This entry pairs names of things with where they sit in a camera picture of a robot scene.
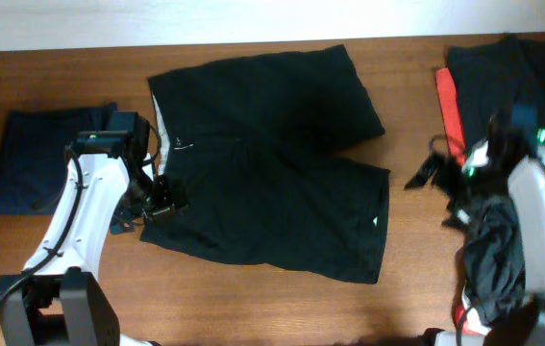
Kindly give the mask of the black shorts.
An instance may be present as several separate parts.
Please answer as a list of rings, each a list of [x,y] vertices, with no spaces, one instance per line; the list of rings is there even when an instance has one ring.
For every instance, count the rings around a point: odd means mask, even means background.
[[[148,80],[186,205],[141,240],[225,264],[374,284],[386,169],[343,157],[384,127],[342,45],[208,62]]]

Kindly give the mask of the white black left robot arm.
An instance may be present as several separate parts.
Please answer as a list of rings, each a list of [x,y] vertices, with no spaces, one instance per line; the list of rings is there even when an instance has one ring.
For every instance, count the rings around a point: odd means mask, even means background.
[[[20,274],[0,276],[8,345],[137,346],[98,283],[100,258],[123,197],[149,191],[148,135],[83,132],[66,147],[67,175],[51,223]]]

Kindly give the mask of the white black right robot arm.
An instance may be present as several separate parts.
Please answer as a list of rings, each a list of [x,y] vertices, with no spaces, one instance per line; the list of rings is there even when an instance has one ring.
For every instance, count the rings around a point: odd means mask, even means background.
[[[203,260],[270,264],[351,284],[375,284],[389,211],[386,169],[332,155],[364,125],[318,120],[271,133],[253,118],[193,107],[161,112],[170,149],[142,240]],[[511,297],[545,294],[545,157],[524,155],[503,191],[453,217],[468,230],[468,263],[495,260]]]

